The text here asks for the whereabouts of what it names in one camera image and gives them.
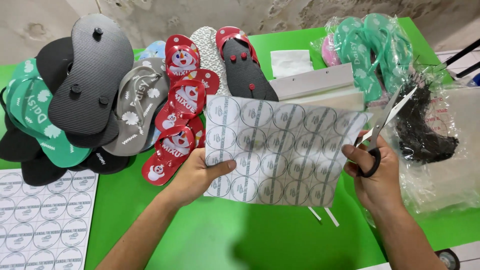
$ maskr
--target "round sticker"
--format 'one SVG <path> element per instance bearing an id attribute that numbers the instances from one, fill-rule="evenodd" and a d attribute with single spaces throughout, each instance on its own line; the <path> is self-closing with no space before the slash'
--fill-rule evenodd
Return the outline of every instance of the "round sticker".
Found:
<path id="1" fill-rule="evenodd" d="M 91 170 L 85 170 L 75 173 L 72 180 L 72 187 L 76 191 L 87 191 L 95 183 L 95 173 Z"/>
<path id="2" fill-rule="evenodd" d="M 273 116 L 273 109 L 264 100 L 252 100 L 243 105 L 240 115 L 245 125 L 260 127 L 270 122 Z"/>
<path id="3" fill-rule="evenodd" d="M 230 179 L 226 175 L 215 178 L 207 189 L 207 193 L 215 197 L 224 197 L 230 191 Z"/>
<path id="4" fill-rule="evenodd" d="M 285 104 L 278 108 L 273 115 L 273 124 L 283 130 L 298 127 L 305 117 L 305 110 L 297 104 Z"/>
<path id="5" fill-rule="evenodd" d="M 11 251 L 22 250 L 30 243 L 32 237 L 32 225 L 29 223 L 17 224 L 8 232 L 6 246 Z"/>
<path id="6" fill-rule="evenodd" d="M 304 125 L 308 131 L 319 133 L 329 130 L 333 126 L 335 119 L 336 112 L 334 109 L 320 107 L 307 114 L 304 120 Z"/>
<path id="7" fill-rule="evenodd" d="M 0 178 L 0 197 L 10 197 L 22 187 L 23 178 L 18 173 L 8 173 Z"/>
<path id="8" fill-rule="evenodd" d="M 332 202 L 334 190 L 329 184 L 316 184 L 310 190 L 310 201 L 315 206 L 327 206 Z"/>
<path id="9" fill-rule="evenodd" d="M 329 160 L 333 160 L 338 155 L 343 155 L 340 149 L 343 145 L 352 144 L 347 137 L 337 136 L 328 139 L 324 144 L 324 155 Z"/>
<path id="10" fill-rule="evenodd" d="M 32 186 L 32 185 L 29 185 L 27 183 L 23 183 L 23 185 L 22 185 L 22 190 L 24 191 L 25 194 L 27 194 L 29 196 L 37 195 L 44 188 L 45 188 L 44 185 L 43 186 Z"/>
<path id="11" fill-rule="evenodd" d="M 33 254 L 27 262 L 25 270 L 51 270 L 55 256 L 49 250 L 40 250 Z"/>
<path id="12" fill-rule="evenodd" d="M 339 135 L 357 135 L 367 120 L 368 116 L 363 112 L 347 112 L 335 120 L 334 129 Z"/>
<path id="13" fill-rule="evenodd" d="M 87 234 L 87 223 L 82 219 L 69 221 L 61 230 L 61 241 L 67 246 L 80 244 Z"/>
<path id="14" fill-rule="evenodd" d="M 10 198 L 0 199 L 0 223 L 7 221 L 15 211 L 15 203 Z"/>
<path id="15" fill-rule="evenodd" d="M 7 229 L 5 229 L 5 227 L 0 225 L 0 247 L 3 245 L 6 238 L 7 238 Z"/>
<path id="16" fill-rule="evenodd" d="M 308 186 L 303 181 L 292 181 L 285 186 L 283 196 L 291 205 L 301 205 L 308 198 Z"/>
<path id="17" fill-rule="evenodd" d="M 316 133 L 307 133 L 300 136 L 295 142 L 295 151 L 303 156 L 312 156 L 320 153 L 324 140 Z"/>
<path id="18" fill-rule="evenodd" d="M 0 269 L 23 270 L 25 269 L 25 256 L 20 252 L 14 252 L 7 255 L 0 262 Z"/>
<path id="19" fill-rule="evenodd" d="M 207 132 L 207 144 L 213 149 L 227 149 L 235 144 L 235 132 L 226 126 L 216 126 Z"/>
<path id="20" fill-rule="evenodd" d="M 342 166 L 337 161 L 325 160 L 317 163 L 315 169 L 315 178 L 320 182 L 334 181 L 342 172 Z"/>
<path id="21" fill-rule="evenodd" d="M 240 132 L 237 144 L 245 151 L 263 150 L 266 143 L 265 133 L 258 128 L 247 128 Z"/>
<path id="22" fill-rule="evenodd" d="M 287 158 L 280 154 L 271 154 L 262 160 L 262 172 L 268 177 L 279 177 L 287 171 Z"/>
<path id="23" fill-rule="evenodd" d="M 32 220 L 40 211 L 40 204 L 40 199 L 36 196 L 25 197 L 15 207 L 15 218 L 19 222 Z"/>
<path id="24" fill-rule="evenodd" d="M 295 180 L 307 179 L 315 170 L 315 163 L 308 157 L 296 158 L 288 165 L 288 174 Z"/>
<path id="25" fill-rule="evenodd" d="M 229 97 L 216 97 L 207 105 L 208 118 L 217 125 L 228 125 L 240 117 L 240 106 Z"/>
<path id="26" fill-rule="evenodd" d="M 205 164 L 207 166 L 213 166 L 217 165 L 220 162 L 226 161 L 226 160 L 232 160 L 233 156 L 223 150 L 218 150 L 210 153 L 206 158 L 205 158 Z"/>
<path id="27" fill-rule="evenodd" d="M 290 151 L 295 144 L 295 136 L 286 130 L 273 132 L 268 136 L 268 150 L 281 154 Z"/>
<path id="28" fill-rule="evenodd" d="M 61 227 L 56 221 L 46 221 L 42 223 L 33 236 L 33 244 L 45 249 L 53 246 L 60 238 Z"/>
<path id="29" fill-rule="evenodd" d="M 257 195 L 257 183 L 250 177 L 239 177 L 233 181 L 231 191 L 237 201 L 250 202 Z"/>
<path id="30" fill-rule="evenodd" d="M 55 260 L 55 270 L 79 270 L 82 265 L 82 253 L 76 247 L 64 249 Z"/>
<path id="31" fill-rule="evenodd" d="M 67 171 L 60 179 L 47 185 L 51 193 L 61 193 L 67 190 L 72 182 L 72 173 Z"/>
<path id="32" fill-rule="evenodd" d="M 62 194 L 54 194 L 43 201 L 40 213 L 46 220 L 54 220 L 65 211 L 67 199 Z"/>
<path id="33" fill-rule="evenodd" d="M 67 213 L 72 218 L 84 216 L 92 206 L 92 198 L 85 192 L 73 195 L 68 201 Z"/>
<path id="34" fill-rule="evenodd" d="M 265 204 L 276 204 L 282 199 L 283 185 L 274 178 L 265 179 L 258 187 L 258 197 Z"/>
<path id="35" fill-rule="evenodd" d="M 238 154 L 235 157 L 235 161 L 237 162 L 235 170 L 244 176 L 256 173 L 260 167 L 260 156 L 251 152 Z"/>

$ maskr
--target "teal flip-flop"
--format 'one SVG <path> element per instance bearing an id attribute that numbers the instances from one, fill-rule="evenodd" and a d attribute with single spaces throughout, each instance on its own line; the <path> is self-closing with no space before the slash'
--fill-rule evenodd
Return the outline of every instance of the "teal flip-flop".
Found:
<path id="1" fill-rule="evenodd" d="M 68 168 L 85 160 L 92 150 L 70 144 L 65 132 L 48 118 L 48 106 L 53 95 L 36 69 L 36 60 L 20 63 L 13 76 L 15 81 L 7 95 L 7 110 L 9 116 L 18 121 L 16 125 L 21 124 L 23 131 L 37 139 L 43 152 L 56 166 Z"/>
<path id="2" fill-rule="evenodd" d="M 364 27 L 369 30 L 367 39 L 374 44 L 373 52 L 377 56 L 384 52 L 380 68 L 387 91 L 394 93 L 408 77 L 407 71 L 413 59 L 412 45 L 395 19 L 371 13 L 365 17 Z"/>
<path id="3" fill-rule="evenodd" d="M 377 100 L 382 88 L 375 75 L 381 57 L 372 64 L 371 44 L 367 41 L 361 19 L 349 17 L 338 25 L 334 34 L 334 46 L 342 63 L 351 63 L 355 86 L 364 93 L 365 102 Z"/>

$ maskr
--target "black scissor handle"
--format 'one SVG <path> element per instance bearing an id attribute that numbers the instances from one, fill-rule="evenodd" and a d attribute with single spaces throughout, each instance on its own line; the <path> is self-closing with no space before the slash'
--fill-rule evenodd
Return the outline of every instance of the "black scissor handle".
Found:
<path id="1" fill-rule="evenodd" d="M 372 176 L 375 172 L 377 172 L 377 169 L 380 166 L 380 161 L 382 160 L 382 155 L 380 154 L 380 149 L 378 149 L 378 147 L 375 147 L 374 149 L 368 151 L 368 153 L 375 158 L 375 162 L 373 163 L 372 168 L 367 173 L 364 173 L 359 166 L 359 170 L 357 173 L 358 176 L 365 178 L 368 178 Z"/>

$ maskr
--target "tabletop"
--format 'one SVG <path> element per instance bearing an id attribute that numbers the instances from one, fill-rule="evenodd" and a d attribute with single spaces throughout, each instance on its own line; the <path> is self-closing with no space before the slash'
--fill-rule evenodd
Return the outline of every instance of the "tabletop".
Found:
<path id="1" fill-rule="evenodd" d="M 415 57 L 439 64 L 433 50 L 409 18 L 400 18 L 412 42 Z M 270 51 L 309 49 L 326 36 L 323 27 L 251 36 L 267 79 L 273 79 Z M 315 69 L 325 64 L 312 54 Z M 15 65 L 0 66 L 0 85 L 10 80 Z M 5 133 L 0 110 L 0 136 Z M 128 168 L 98 180 L 85 269 L 94 269 L 137 216 L 164 186 L 142 178 L 143 163 L 153 150 L 131 157 Z M 19 168 L 0 160 L 0 169 Z M 180 209 L 156 248 L 146 269 L 344 269 L 386 262 L 378 233 L 365 221 L 352 178 L 344 172 L 335 191 L 331 212 L 323 208 L 251 205 L 221 198 L 201 197 Z M 420 226 L 435 250 L 480 240 L 480 209 L 442 211 L 422 218 Z"/>

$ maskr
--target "right hand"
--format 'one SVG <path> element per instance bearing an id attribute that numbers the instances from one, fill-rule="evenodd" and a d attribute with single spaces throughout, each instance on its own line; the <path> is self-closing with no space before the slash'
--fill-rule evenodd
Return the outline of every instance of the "right hand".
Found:
<path id="1" fill-rule="evenodd" d="M 363 136 L 365 133 L 367 131 L 362 131 L 359 136 Z M 363 207 L 370 213 L 376 214 L 382 211 L 403 209 L 398 174 L 398 157 L 380 135 L 377 138 L 377 147 L 380 149 L 382 159 L 377 171 L 371 177 L 357 176 L 358 166 L 364 172 L 368 172 L 375 161 L 375 158 L 365 151 L 367 147 L 364 144 L 360 144 L 358 147 L 353 145 L 344 145 L 342 147 L 342 153 L 349 160 L 356 163 L 348 161 L 344 166 L 344 170 L 353 177 L 357 197 Z"/>

